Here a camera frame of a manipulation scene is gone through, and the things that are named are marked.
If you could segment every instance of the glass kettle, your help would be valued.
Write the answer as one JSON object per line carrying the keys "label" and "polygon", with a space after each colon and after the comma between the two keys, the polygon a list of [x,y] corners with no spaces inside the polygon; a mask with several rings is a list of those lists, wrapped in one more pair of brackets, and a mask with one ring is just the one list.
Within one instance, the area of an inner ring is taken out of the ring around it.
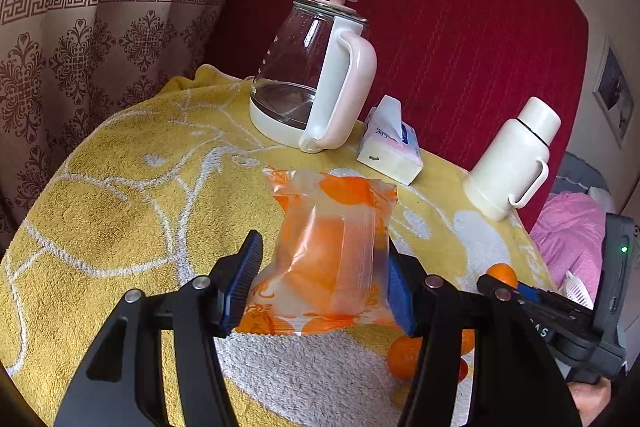
{"label": "glass kettle", "polygon": [[345,1],[294,0],[254,77],[255,127],[304,152],[348,139],[376,74],[376,52],[361,37],[367,20]]}

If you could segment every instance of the pink blanket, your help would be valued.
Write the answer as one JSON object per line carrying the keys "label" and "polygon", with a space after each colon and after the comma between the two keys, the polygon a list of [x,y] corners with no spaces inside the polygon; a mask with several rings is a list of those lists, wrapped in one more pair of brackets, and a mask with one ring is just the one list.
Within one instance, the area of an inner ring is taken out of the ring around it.
{"label": "pink blanket", "polygon": [[529,233],[556,285],[571,270],[595,299],[602,269],[605,212],[586,194],[550,194]]}

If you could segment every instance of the thermos cap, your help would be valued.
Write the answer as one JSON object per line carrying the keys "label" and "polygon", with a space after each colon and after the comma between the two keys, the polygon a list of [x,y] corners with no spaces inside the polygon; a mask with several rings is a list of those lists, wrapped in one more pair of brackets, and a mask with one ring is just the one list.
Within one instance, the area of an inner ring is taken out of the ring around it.
{"label": "thermos cap", "polygon": [[527,100],[518,115],[518,120],[529,127],[547,146],[560,127],[560,117],[556,112],[535,96]]}

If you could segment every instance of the beige curtain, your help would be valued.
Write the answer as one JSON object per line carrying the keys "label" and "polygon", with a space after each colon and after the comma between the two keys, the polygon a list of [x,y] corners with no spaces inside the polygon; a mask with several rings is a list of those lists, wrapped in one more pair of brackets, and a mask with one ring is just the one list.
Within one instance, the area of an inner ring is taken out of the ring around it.
{"label": "beige curtain", "polygon": [[190,76],[225,0],[0,0],[0,257],[108,116]]}

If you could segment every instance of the pink handle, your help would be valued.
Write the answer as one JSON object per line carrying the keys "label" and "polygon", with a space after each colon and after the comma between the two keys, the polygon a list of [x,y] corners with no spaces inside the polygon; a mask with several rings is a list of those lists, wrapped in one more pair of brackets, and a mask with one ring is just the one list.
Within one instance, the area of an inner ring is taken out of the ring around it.
{"label": "pink handle", "polygon": [[349,69],[326,133],[316,139],[322,149],[336,149],[347,141],[367,100],[378,66],[376,51],[366,39],[345,30],[340,33],[338,42],[349,51]]}
{"label": "pink handle", "polygon": [[549,167],[546,166],[546,163],[542,160],[537,160],[540,165],[542,165],[542,172],[538,175],[538,177],[533,181],[531,186],[527,189],[522,197],[518,201],[513,201],[513,196],[509,196],[509,204],[514,206],[515,208],[522,208],[529,200],[533,197],[536,191],[542,186],[542,184],[546,181],[546,178],[549,175]]}

